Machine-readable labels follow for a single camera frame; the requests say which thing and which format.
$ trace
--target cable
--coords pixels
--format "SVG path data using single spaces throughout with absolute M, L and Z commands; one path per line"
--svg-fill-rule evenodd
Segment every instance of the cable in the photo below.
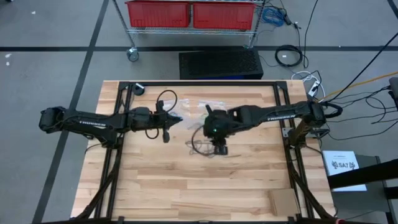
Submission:
M 397 111 L 387 111 L 386 114 L 388 113 L 392 113 L 392 112 L 397 112 Z M 372 115 L 372 116 L 361 116 L 361 117 L 357 117 L 357 118 L 349 118 L 349 119 L 342 119 L 340 121 L 328 121 L 329 123 L 340 123 L 340 122 L 344 122 L 344 121 L 351 121 L 351 120 L 355 120 L 355 119 L 361 119 L 361 118 L 375 118 L 377 116 L 383 115 L 384 113 L 380 113 L 380 114 L 376 114 L 376 115 Z
M 165 91 L 163 91 L 162 93 L 160 93 L 159 94 L 159 96 L 157 97 L 157 99 L 156 99 L 156 103 L 158 103 L 159 102 L 159 99 L 160 99 L 160 97 L 164 94 L 164 93 L 167 93 L 167 92 L 171 92 L 171 93 L 173 93 L 174 94 L 174 96 L 175 96 L 175 101 L 174 101 L 174 104 L 173 104 L 173 106 L 170 108 L 170 109 L 168 109 L 167 111 L 164 111 L 163 113 L 158 113 L 158 114 L 154 114 L 154 115 L 162 115 L 162 114 L 167 114 L 168 112 L 170 112 L 172 109 L 174 109 L 174 107 L 175 107 L 175 105 L 177 105 L 177 102 L 178 102 L 178 96 L 177 96 L 177 94 L 173 91 L 173 90 L 165 90 Z
M 88 151 L 89 149 L 91 149 L 92 147 L 99 146 L 99 145 L 102 145 L 102 143 L 94 144 L 94 145 L 88 147 L 88 148 L 85 150 L 85 154 L 86 154 L 87 151 Z
M 308 22 L 307 29 L 305 30 L 305 35 L 304 35 L 304 61 L 303 61 L 303 66 L 304 66 L 304 68 L 308 68 L 308 64 L 309 64 L 308 58 L 305 56 L 306 49 L 307 49 L 307 32 L 308 32 L 308 28 L 310 28 L 310 24 L 311 24 L 313 12 L 314 12 L 314 10 L 315 10 L 317 4 L 318 4 L 318 0 L 317 0 L 317 1 L 315 2 L 315 4 L 313 5 L 312 12 L 311 12 L 311 16 L 310 16 L 310 20 L 309 20 L 309 22 Z
M 197 134 L 197 132 L 198 132 L 199 130 L 201 130 L 201 128 L 203 128 L 203 126 L 204 126 L 204 125 L 201 125 L 198 129 L 195 130 L 195 132 L 193 132 L 192 138 L 191 138 L 191 145 L 192 145 L 192 149 L 193 149 L 195 152 L 197 152 L 198 154 L 201 154 L 201 155 L 203 155 L 203 156 L 209 157 L 209 156 L 214 155 L 214 152 L 209 152 L 209 153 L 201 152 L 201 151 L 199 151 L 199 150 L 196 148 L 196 146 L 195 146 L 195 144 L 194 144 L 194 142 L 193 142 L 193 139 L 195 138 L 195 135 Z
M 377 107 L 377 106 L 373 106 L 372 104 L 370 104 L 370 102 L 368 102 L 368 99 L 369 99 L 369 98 L 372 98 L 372 99 L 377 100 L 378 102 L 380 102 L 380 104 L 382 105 L 382 108 Z M 368 97 L 368 98 L 365 99 L 365 101 L 366 101 L 366 103 L 367 103 L 369 106 L 371 106 L 371 107 L 373 107 L 373 108 L 375 108 L 375 109 L 384 109 L 384 110 L 386 110 L 386 109 L 395 109 L 395 108 L 396 108 L 396 106 L 385 107 L 384 104 L 383 104 L 383 102 L 381 102 L 379 99 L 374 98 L 374 97 Z
M 259 55 L 259 56 L 268 65 L 268 67 L 278 67 L 278 66 L 280 66 L 280 65 L 270 65 L 270 64 L 268 64 L 268 62 L 266 61 L 266 59 L 263 56 L 261 56 L 261 55 Z
M 361 72 L 359 74 L 357 74 L 357 76 L 343 89 L 341 90 L 333 99 L 329 100 L 332 101 L 335 98 L 337 98 L 338 96 L 340 96 L 346 89 L 348 89 L 348 87 L 353 84 L 355 82 L 355 80 L 357 78 L 359 78 L 362 73 L 373 63 L 373 61 L 375 61 L 375 59 L 381 54 L 381 52 L 383 52 L 384 49 L 386 49 L 386 47 L 398 36 L 398 33 L 396 33 L 386 44 L 384 47 L 382 47 L 382 49 L 379 50 L 379 52 L 373 57 L 373 59 L 361 70 Z
M 347 98 L 347 97 L 350 97 L 350 96 L 358 96 L 360 94 L 365 94 L 365 93 L 374 93 L 374 92 L 362 92 L 362 93 L 357 93 L 357 94 L 350 94 L 350 95 L 346 95 L 346 96 L 342 96 L 342 97 L 336 98 L 336 100 L 344 99 L 344 98 Z
M 322 152 L 321 151 L 319 151 L 318 149 L 315 149 L 315 148 L 313 148 L 313 147 L 310 147 L 310 146 L 305 146 L 305 147 L 307 147 L 307 148 L 309 148 L 309 149 L 311 149 L 311 150 L 313 150 L 313 151 L 315 151 L 315 152 L 317 152 L 317 153 L 319 153 L 319 154 L 321 154 L 322 155 Z
M 369 80 L 366 80 L 366 81 L 363 81 L 363 82 L 356 83 L 356 84 L 354 84 L 354 85 L 349 86 L 347 89 L 349 89 L 349 88 L 354 88 L 354 87 L 356 87 L 356 86 L 360 86 L 360 85 L 363 85 L 363 84 L 367 84 L 367 83 L 370 83 L 370 82 L 379 80 L 379 79 L 381 79 L 381 78 L 386 78 L 386 77 L 390 77 L 390 76 L 397 75 L 397 74 L 398 74 L 398 71 L 397 71 L 397 72 L 391 72 L 391 73 L 388 73 L 388 74 L 385 74 L 385 75 L 378 76 L 378 77 L 376 77 L 376 78 L 372 78 L 372 79 L 369 79 Z M 337 93 L 342 93 L 343 90 L 344 90 L 344 89 L 336 90 L 336 91 L 330 93 L 329 95 L 327 95 L 326 97 L 324 97 L 324 98 L 322 98 L 322 99 L 328 98 L 329 96 L 333 96 L 334 94 L 337 94 Z
M 330 132 L 328 133 L 328 135 L 329 135 L 329 137 L 331 137 L 333 140 L 336 140 L 336 141 L 342 141 L 342 140 L 348 140 L 348 139 L 355 139 L 355 138 L 362 138 L 362 137 L 368 137 L 368 136 L 376 136 L 376 135 L 385 133 L 386 131 L 390 130 L 390 129 L 391 129 L 394 125 L 396 125 L 397 123 L 398 123 L 398 121 L 396 121 L 394 124 L 392 124 L 392 125 L 389 126 L 387 129 L 385 129 L 384 131 L 382 131 L 382 132 L 380 132 L 380 133 L 364 134 L 364 135 L 362 135 L 362 136 L 354 136 L 354 137 L 342 138 L 342 139 L 334 138 L 334 137 L 330 134 Z
M 279 60 L 278 53 L 280 51 L 283 51 L 283 50 L 287 50 L 287 51 L 291 51 L 291 52 L 297 52 L 298 56 L 299 56 L 298 60 L 295 63 L 291 63 L 291 64 L 287 64 L 287 63 L 281 62 Z M 300 49 L 298 49 L 297 47 L 293 46 L 293 45 L 289 45 L 289 44 L 282 45 L 282 46 L 278 47 L 276 49 L 276 51 L 275 51 L 275 60 L 278 62 L 279 65 L 284 66 L 284 67 L 297 66 L 303 61 L 303 58 L 305 58 L 305 56 L 303 55 L 303 52 Z
M 274 26 L 274 27 L 272 28 L 272 30 L 264 29 L 264 30 L 260 31 L 260 32 L 256 35 L 256 40 L 254 41 L 253 46 L 257 44 L 257 41 L 259 40 L 260 34 L 262 34 L 262 33 L 265 32 L 265 31 L 273 32 L 273 31 L 275 30 L 275 28 L 276 28 L 276 27 Z
M 315 76 L 312 75 L 312 74 L 314 74 L 315 72 L 318 73 L 319 79 L 318 79 L 317 77 L 315 77 Z M 300 71 L 300 72 L 294 73 L 294 74 L 292 75 L 291 79 L 293 80 L 293 77 L 294 77 L 295 75 L 300 75 L 301 73 L 306 73 L 306 74 L 308 74 L 308 75 L 306 75 L 306 76 L 300 78 L 301 80 L 303 80 L 303 82 L 306 82 L 306 81 L 309 81 L 309 80 L 312 80 L 312 79 L 315 79 L 316 81 L 318 81 L 318 82 L 319 82 L 319 85 L 318 85 L 318 86 L 321 86 L 321 90 L 322 90 L 322 93 L 323 93 L 323 97 L 325 97 L 326 92 L 325 92 L 325 89 L 324 89 L 324 87 L 323 87 L 323 85 L 322 85 L 322 76 L 321 76 L 320 72 L 319 72 L 318 70 L 315 70 L 314 72 Z
M 284 6 L 284 3 L 282 2 L 282 0 L 279 0 L 279 1 L 280 1 L 280 4 L 282 5 L 282 8 L 285 9 L 285 6 Z
M 366 100 L 366 99 L 368 99 L 368 98 L 372 98 L 372 96 L 375 96 L 375 95 L 378 94 L 379 92 L 384 91 L 384 90 L 387 90 L 388 88 L 389 88 L 389 86 L 383 87 L 383 88 L 381 88 L 381 89 L 378 90 L 378 91 L 372 92 L 372 93 L 371 93 L 370 95 L 368 95 L 368 96 L 365 96 L 365 97 L 362 97 L 362 98 L 359 98 L 359 99 L 356 99 L 356 100 L 351 100 L 351 101 L 346 101 L 346 102 L 335 102 L 335 103 L 336 103 L 336 104 L 347 104 L 347 103 L 349 103 L 349 104 L 343 106 L 343 108 L 346 108 L 347 106 L 350 106 L 350 105 L 354 104 L 355 102 L 361 101 L 361 100 L 363 100 L 363 99 Z M 382 104 L 383 108 L 377 108 L 377 109 L 384 109 L 384 108 L 385 108 L 384 104 L 383 104 L 381 101 L 379 101 L 379 102 Z
M 338 214 L 338 207 L 335 206 L 335 210 L 336 210 L 336 213 L 333 215 L 334 218 L 337 217 L 337 214 Z
M 378 123 L 386 123 L 386 122 L 391 122 L 391 121 L 397 121 L 398 118 L 396 119 L 391 119 L 391 120 L 387 120 L 387 121 L 378 121 Z
M 284 25 L 284 14 L 282 10 L 275 6 L 266 7 L 261 14 L 261 21 L 263 23 L 272 24 L 276 27 Z
M 386 106 L 384 106 L 384 103 L 383 103 L 381 100 L 379 100 L 379 99 L 377 99 L 377 98 L 375 98 L 375 97 L 369 97 L 369 98 L 366 98 L 366 99 L 365 99 L 365 102 L 366 102 L 369 106 L 372 106 L 372 105 L 368 102 L 368 99 L 374 99 L 374 100 L 378 101 L 378 102 L 381 104 L 381 106 L 383 107 L 383 109 L 384 109 L 384 113 L 383 113 L 383 115 L 381 116 L 381 118 L 380 118 L 378 121 L 372 122 L 372 123 L 371 123 L 371 124 L 376 124 L 376 123 L 380 122 L 381 120 L 383 120 L 383 118 L 386 116 L 387 109 L 386 109 Z
M 354 216 L 354 217 L 344 218 L 344 220 L 350 220 L 350 219 L 353 219 L 353 218 L 358 218 L 358 217 L 361 217 L 361 216 L 363 216 L 363 215 L 367 215 L 367 214 L 372 213 L 372 212 L 375 212 L 375 210 L 370 211 L 370 212 L 365 212 L 365 213 L 362 213 L 362 214 L 360 214 L 360 215 L 356 215 L 356 216 Z
M 159 129 L 157 128 L 156 129 L 156 135 L 155 135 L 155 137 L 150 137 L 149 135 L 148 135 L 148 132 L 147 132 L 148 130 L 145 130 L 145 135 L 147 136 L 147 138 L 149 138 L 149 139 L 155 139 L 155 138 L 157 138 L 158 136 L 159 136 Z

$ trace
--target small cardboard piece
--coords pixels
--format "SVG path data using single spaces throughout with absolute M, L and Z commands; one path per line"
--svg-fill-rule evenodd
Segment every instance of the small cardboard piece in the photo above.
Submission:
M 275 216 L 292 217 L 299 213 L 299 204 L 293 189 L 270 190 L 269 201 Z

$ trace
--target black cable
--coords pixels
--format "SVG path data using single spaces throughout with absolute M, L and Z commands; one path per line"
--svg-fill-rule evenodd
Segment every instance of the black cable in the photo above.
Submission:
M 372 98 L 372 99 L 377 100 L 378 102 L 380 102 L 380 104 L 382 105 L 382 108 L 380 108 L 380 107 L 378 107 L 378 106 L 373 106 L 372 104 L 370 104 L 370 102 L 368 101 L 369 98 Z M 374 98 L 374 97 L 368 97 L 368 98 L 365 99 L 365 101 L 366 101 L 366 103 L 367 103 L 369 106 L 371 106 L 371 107 L 373 107 L 373 108 L 375 108 L 375 109 L 384 109 L 384 110 L 386 110 L 386 109 L 395 109 L 395 108 L 397 108 L 397 107 L 395 107 L 395 106 L 385 107 L 384 104 L 383 104 L 379 99 Z
M 307 147 L 307 148 L 309 148 L 309 149 L 311 149 L 311 150 L 313 150 L 313 151 L 315 151 L 315 152 L 317 152 L 317 153 L 319 153 L 319 154 L 321 154 L 322 155 L 322 152 L 321 151 L 319 151 L 318 149 L 315 149 L 315 148 L 313 148 L 313 147 L 310 147 L 310 146 L 305 146 L 305 147 Z
M 390 130 L 390 129 L 391 129 L 394 125 L 396 125 L 397 123 L 398 123 L 398 121 L 396 121 L 394 124 L 392 124 L 392 125 L 389 126 L 387 129 L 385 129 L 384 131 L 382 131 L 382 132 L 380 132 L 380 133 L 364 134 L 364 135 L 362 135 L 362 136 L 354 136 L 354 137 L 342 138 L 342 139 L 334 138 L 334 137 L 330 134 L 330 132 L 328 133 L 328 135 L 329 135 L 330 138 L 332 138 L 333 140 L 336 140 L 336 141 L 342 141 L 342 140 L 348 140 L 348 139 L 355 139 L 355 138 L 362 138 L 362 137 L 369 137 L 369 136 L 376 136 L 376 135 L 385 133 L 386 131 Z
M 149 139 L 155 139 L 155 138 L 157 138 L 158 136 L 159 136 L 159 129 L 157 128 L 156 129 L 156 135 L 155 135 L 155 137 L 150 137 L 149 135 L 148 135 L 148 132 L 147 132 L 148 130 L 145 130 L 145 135 L 147 136 L 147 138 L 149 138 Z
M 199 150 L 196 148 L 195 143 L 193 142 L 193 139 L 195 138 L 195 135 L 197 134 L 197 132 L 198 132 L 199 130 L 201 130 L 201 128 L 203 128 L 203 125 L 201 125 L 198 129 L 196 129 L 195 132 L 193 132 L 193 134 L 192 134 L 192 138 L 191 138 L 192 149 L 193 149 L 195 152 L 197 152 L 198 154 L 201 154 L 201 155 L 203 155 L 203 156 L 209 157 L 209 156 L 214 155 L 214 152 L 209 152 L 209 153 L 201 152 L 201 151 L 199 151 Z
M 366 98 L 375 96 L 376 94 L 380 93 L 381 91 L 387 90 L 387 87 L 388 87 L 388 86 L 385 86 L 385 87 L 381 88 L 380 90 L 374 91 L 374 92 L 372 92 L 370 95 L 365 96 L 365 97 L 362 97 L 362 98 L 358 98 L 358 99 L 351 100 L 351 101 L 346 101 L 346 102 L 333 102 L 333 103 L 336 103 L 336 104 L 346 104 L 346 103 L 350 103 L 349 105 L 352 105 L 352 104 L 355 103 L 355 102 L 358 102 L 358 101 L 360 101 L 360 100 L 363 100 L 363 99 L 366 99 Z
M 351 84 L 353 84 L 355 82 L 355 80 L 357 78 L 359 78 L 362 73 L 373 63 L 373 61 L 375 61 L 375 59 L 381 54 L 381 52 L 383 52 L 384 49 L 386 49 L 386 47 L 398 36 L 398 33 L 396 33 L 386 44 L 384 47 L 382 47 L 382 49 L 380 49 L 380 51 L 373 57 L 373 59 L 362 69 L 362 71 L 357 74 L 357 76 L 341 91 L 339 92 L 335 97 L 333 97 L 333 99 L 329 100 L 332 101 L 334 99 L 336 99 L 338 96 L 340 96 Z
M 379 121 L 378 123 L 386 123 L 386 122 L 397 121 L 397 120 L 398 120 L 398 118 L 387 120 L 387 121 Z
M 102 145 L 102 143 L 94 144 L 94 145 L 88 147 L 88 148 L 85 150 L 85 154 L 86 154 L 87 151 L 88 151 L 89 149 L 91 149 L 92 147 L 99 146 L 99 145 Z
M 322 84 L 322 76 L 321 76 L 321 73 L 320 73 L 318 70 L 313 71 L 310 75 L 314 74 L 315 72 L 318 73 L 318 76 L 319 76 L 319 85 L 321 85 L 321 84 Z
M 259 55 L 259 57 L 260 57 L 261 59 L 263 59 L 263 61 L 266 63 L 266 65 L 267 65 L 268 67 L 278 67 L 278 66 L 280 66 L 280 65 L 270 65 L 270 64 L 268 64 L 268 62 L 266 61 L 266 59 L 265 59 L 263 56 Z
M 366 102 L 369 106 L 372 106 L 372 105 L 368 102 L 368 99 L 374 99 L 374 100 L 378 101 L 378 102 L 381 104 L 381 106 L 383 107 L 383 109 L 384 109 L 384 113 L 383 113 L 383 115 L 381 116 L 381 118 L 380 118 L 378 121 L 375 121 L 375 122 L 372 122 L 372 123 L 371 123 L 371 124 L 376 124 L 376 123 L 380 122 L 381 120 L 383 120 L 383 118 L 386 116 L 387 109 L 386 109 L 386 106 L 384 106 L 384 103 L 383 103 L 381 100 L 379 100 L 379 99 L 377 99 L 377 98 L 375 98 L 375 97 L 369 97 L 369 98 L 366 98 L 366 99 L 365 99 L 365 102 Z
M 156 99 L 156 103 L 159 102 L 160 97 L 161 97 L 164 93 L 167 93 L 167 92 L 171 92 L 171 93 L 173 93 L 174 96 L 175 96 L 175 101 L 174 101 L 173 106 L 172 106 L 170 109 L 168 109 L 167 111 L 164 111 L 163 113 L 158 113 L 158 114 L 154 114 L 154 115 L 166 114 L 166 113 L 170 112 L 172 109 L 174 109 L 175 105 L 177 105 L 178 96 L 177 96 L 177 94 L 176 94 L 173 90 L 165 90 L 165 91 L 163 91 L 162 93 L 160 93 L 159 96 L 158 96 L 157 99 Z
M 340 115 L 343 113 L 343 108 L 340 107 L 340 106 L 338 106 L 338 105 L 336 105 L 336 104 L 334 104 L 334 103 L 321 102 L 321 103 L 318 103 L 318 104 L 320 104 L 320 105 L 322 105 L 322 106 L 325 106 L 325 107 L 329 107 L 329 106 L 330 106 L 330 107 L 336 109 L 334 112 L 332 112 L 332 113 L 330 113 L 330 114 L 325 114 L 325 118 L 326 118 L 326 119 L 328 119 L 328 118 L 335 118 L 335 117 L 337 117 L 337 116 L 340 116 Z
M 360 215 L 356 215 L 356 216 L 354 216 L 354 217 L 344 218 L 343 220 L 350 220 L 350 219 L 353 219 L 353 218 L 358 218 L 358 217 L 361 217 L 361 216 L 363 216 L 363 215 L 367 215 L 367 214 L 372 213 L 372 212 L 375 212 L 375 210 L 370 211 L 370 212 L 365 212 L 365 213 L 362 213 L 362 214 L 360 214 Z
M 283 51 L 283 50 L 287 50 L 287 51 L 291 51 L 291 52 L 297 52 L 298 55 L 299 55 L 298 60 L 297 60 L 295 63 L 291 63 L 291 64 L 287 64 L 287 63 L 281 62 L 281 61 L 279 60 L 278 53 L 279 53 L 280 51 Z M 305 56 L 303 55 L 303 52 L 302 52 L 300 49 L 298 49 L 297 47 L 295 47 L 295 46 L 293 46 L 293 45 L 289 45 L 289 44 L 282 45 L 282 46 L 278 47 L 278 48 L 276 49 L 276 51 L 275 51 L 275 60 L 278 62 L 279 65 L 284 66 L 284 67 L 294 67 L 294 66 L 297 66 L 297 65 L 299 65 L 299 64 L 303 61 L 303 58 L 304 58 L 304 57 L 305 57 Z
M 350 95 L 346 95 L 346 96 L 342 96 L 342 97 L 336 98 L 336 100 L 340 100 L 340 99 L 347 98 L 347 97 L 350 97 L 350 96 L 358 96 L 360 94 L 365 94 L 365 93 L 374 93 L 374 92 L 362 92 L 362 93 L 357 93 L 357 94 L 350 94 Z
M 285 6 L 284 6 L 284 3 L 282 2 L 282 0 L 279 0 L 279 1 L 280 1 L 281 5 L 282 5 L 282 8 L 285 9 Z
M 336 213 L 333 215 L 334 218 L 337 217 L 337 214 L 338 214 L 338 207 L 335 206 L 335 210 L 336 210 Z
M 397 112 L 397 111 L 387 111 L 386 114 L 392 113 L 392 112 Z M 372 115 L 372 116 L 361 116 L 361 117 L 357 117 L 357 118 L 348 118 L 348 119 L 342 119 L 342 120 L 339 120 L 339 121 L 328 121 L 328 122 L 329 123 L 340 123 L 340 122 L 344 122 L 344 121 L 351 121 L 351 120 L 361 119 L 361 118 L 375 118 L 375 117 L 383 115 L 383 114 L 384 113 L 379 113 L 379 114 L 375 114 L 375 115 Z
M 304 61 L 303 61 L 303 66 L 304 66 L 304 68 L 308 68 L 308 64 L 309 64 L 308 58 L 305 56 L 306 49 L 307 49 L 307 32 L 308 32 L 308 28 L 310 28 L 310 24 L 311 24 L 313 12 L 314 12 L 314 10 L 315 10 L 317 4 L 318 4 L 318 0 L 317 0 L 317 1 L 315 2 L 315 4 L 313 5 L 312 12 L 311 12 L 311 16 L 310 16 L 310 20 L 309 20 L 309 22 L 308 22 L 307 29 L 305 30 L 305 35 L 304 35 Z

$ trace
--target blue cable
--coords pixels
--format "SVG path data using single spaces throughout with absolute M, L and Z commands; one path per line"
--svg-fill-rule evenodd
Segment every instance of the blue cable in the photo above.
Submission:
M 285 22 L 284 14 L 281 10 L 274 9 L 273 7 L 267 7 L 262 12 L 261 22 L 269 23 L 276 27 L 281 27 Z

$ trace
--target wire bundle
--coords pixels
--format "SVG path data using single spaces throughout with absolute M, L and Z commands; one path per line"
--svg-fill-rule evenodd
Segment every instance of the wire bundle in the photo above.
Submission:
M 284 25 L 284 14 L 282 10 L 273 7 L 267 7 L 263 10 L 261 21 L 264 23 L 272 24 L 276 27 Z
M 380 90 L 374 91 L 374 92 L 363 92 L 363 93 L 357 93 L 357 94 L 352 94 L 352 95 L 347 95 L 347 96 L 335 98 L 336 100 L 338 100 L 338 99 L 343 99 L 343 98 L 346 98 L 346 97 L 349 97 L 349 96 L 356 96 L 356 95 L 360 95 L 360 94 L 364 94 L 364 93 L 370 93 L 369 95 L 367 95 L 367 96 L 365 96 L 365 97 L 361 97 L 361 98 L 358 98 L 358 99 L 355 99 L 355 100 L 345 101 L 345 102 L 335 102 L 335 101 L 334 101 L 334 103 L 344 105 L 343 108 L 345 108 L 345 107 L 347 107 L 347 106 L 350 106 L 350 105 L 354 104 L 355 102 L 358 102 L 358 101 L 361 101 L 361 100 L 365 100 L 365 102 L 366 102 L 370 107 L 375 108 L 375 109 L 382 109 L 382 110 L 384 110 L 383 113 L 375 114 L 375 115 L 372 115 L 372 116 L 360 116 L 360 117 L 357 117 L 357 118 L 349 118 L 349 119 L 342 119 L 342 120 L 339 120 L 339 121 L 328 121 L 328 122 L 329 122 L 329 123 L 340 123 L 340 122 L 350 121 L 350 120 L 354 120 L 354 119 L 375 118 L 375 117 L 381 115 L 381 118 L 379 118 L 377 121 L 373 121 L 371 124 L 387 123 L 387 122 L 395 121 L 394 124 L 390 125 L 387 129 L 385 129 L 385 130 L 383 130 L 383 131 L 381 131 L 381 132 L 379 132 L 379 133 L 365 134 L 365 135 L 353 136 L 353 137 L 348 137 L 348 138 L 335 138 L 335 137 L 333 137 L 330 133 L 328 133 L 329 137 L 331 137 L 332 139 L 337 140 L 337 141 L 342 141 L 342 140 L 355 139 L 355 138 L 361 138 L 361 137 L 375 136 L 375 135 L 378 135 L 378 134 L 385 133 L 386 131 L 388 131 L 389 129 L 391 129 L 393 126 L 395 126 L 395 125 L 398 123 L 398 121 L 397 121 L 398 118 L 396 118 L 396 119 L 390 119 L 390 120 L 383 120 L 383 119 L 385 118 L 386 114 L 388 114 L 388 113 L 393 113 L 393 112 L 397 112 L 396 107 L 395 107 L 395 106 L 385 107 L 385 106 L 384 106 L 384 103 L 383 103 L 381 100 L 379 100 L 379 99 L 377 99 L 377 98 L 374 97 L 376 94 L 378 94 L 378 93 L 380 93 L 380 92 L 382 92 L 382 91 L 385 91 L 385 90 L 389 90 L 389 86 L 386 86 L 386 87 L 381 88 Z M 374 106 L 374 105 L 370 104 L 370 102 L 368 101 L 369 99 L 373 99 L 373 100 L 378 101 L 378 102 L 380 103 L 381 107 Z

